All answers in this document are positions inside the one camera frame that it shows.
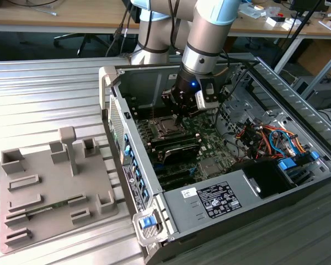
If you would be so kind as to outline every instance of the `barcode sticker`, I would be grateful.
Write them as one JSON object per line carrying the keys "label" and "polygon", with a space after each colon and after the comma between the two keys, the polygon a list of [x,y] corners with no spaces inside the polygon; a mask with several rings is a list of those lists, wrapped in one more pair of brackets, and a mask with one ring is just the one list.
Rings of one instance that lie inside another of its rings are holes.
{"label": "barcode sticker", "polygon": [[191,196],[197,195],[196,188],[195,187],[194,188],[190,188],[190,189],[182,190],[181,193],[182,193],[184,199],[185,198],[188,198],[188,197],[191,197]]}

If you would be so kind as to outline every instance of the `gray plastic tray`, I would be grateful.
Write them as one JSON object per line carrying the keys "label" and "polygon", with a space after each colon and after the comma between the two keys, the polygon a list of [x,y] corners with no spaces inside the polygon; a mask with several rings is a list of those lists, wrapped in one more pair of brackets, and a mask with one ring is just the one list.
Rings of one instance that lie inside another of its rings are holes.
{"label": "gray plastic tray", "polygon": [[53,142],[50,147],[51,150],[25,156],[18,149],[2,152],[3,253],[118,213],[106,166],[94,139],[73,145],[78,168],[74,176],[65,145]]}

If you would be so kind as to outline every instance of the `office chair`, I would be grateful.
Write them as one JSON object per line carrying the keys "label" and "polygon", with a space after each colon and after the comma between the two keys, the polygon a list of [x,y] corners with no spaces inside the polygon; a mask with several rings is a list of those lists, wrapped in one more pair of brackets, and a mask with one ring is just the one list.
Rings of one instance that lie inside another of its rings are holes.
{"label": "office chair", "polygon": [[102,44],[106,48],[109,48],[109,46],[110,46],[107,42],[98,38],[97,34],[90,34],[90,33],[72,33],[72,34],[66,34],[63,36],[55,37],[54,46],[60,47],[60,45],[59,45],[60,40],[72,39],[72,38],[77,38],[77,37],[83,37],[81,46],[79,47],[79,49],[77,51],[77,57],[81,56],[81,53],[82,53],[86,43],[90,43],[91,40],[95,40],[96,42]]}

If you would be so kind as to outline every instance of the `blue cable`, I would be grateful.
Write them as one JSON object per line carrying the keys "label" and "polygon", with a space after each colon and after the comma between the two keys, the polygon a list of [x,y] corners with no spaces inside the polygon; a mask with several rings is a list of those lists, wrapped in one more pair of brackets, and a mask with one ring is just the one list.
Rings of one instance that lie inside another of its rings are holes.
{"label": "blue cable", "polygon": [[276,150],[277,152],[280,152],[280,153],[283,155],[283,157],[286,157],[286,155],[285,155],[280,149],[276,148],[276,146],[274,146],[274,144],[273,144],[272,135],[273,135],[273,133],[276,132],[276,131],[282,133],[282,134],[288,139],[288,142],[289,142],[289,144],[290,144],[292,150],[293,150],[295,153],[299,153],[299,154],[300,154],[299,150],[298,150],[296,147],[294,147],[294,145],[293,145],[293,143],[292,143],[292,140],[290,139],[290,137],[288,136],[288,134],[285,133],[284,131],[281,131],[281,130],[274,130],[274,131],[272,131],[271,134],[270,134],[270,137],[269,137],[270,145],[271,145],[271,147],[272,147],[274,150]]}

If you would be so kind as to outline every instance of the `table leg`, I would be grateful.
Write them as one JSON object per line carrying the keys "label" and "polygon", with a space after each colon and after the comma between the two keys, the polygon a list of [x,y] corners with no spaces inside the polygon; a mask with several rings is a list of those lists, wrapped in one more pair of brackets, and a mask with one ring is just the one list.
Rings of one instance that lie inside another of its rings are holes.
{"label": "table leg", "polygon": [[325,75],[331,69],[331,60],[325,65],[325,67],[320,71],[320,73],[314,78],[314,80],[309,84],[309,86],[304,90],[301,94],[302,98],[307,98],[310,93],[314,90],[314,87],[321,82],[321,80],[325,77]]}
{"label": "table leg", "polygon": [[275,72],[276,73],[279,74],[282,71],[283,67],[285,67],[288,60],[291,58],[293,53],[297,50],[297,48],[298,48],[299,44],[302,42],[302,40],[303,40],[303,38],[298,36],[293,41],[293,43],[288,48],[288,50],[285,52],[285,54],[283,54],[283,56],[282,56],[281,60],[279,61],[279,63],[276,65],[276,67],[275,67]]}

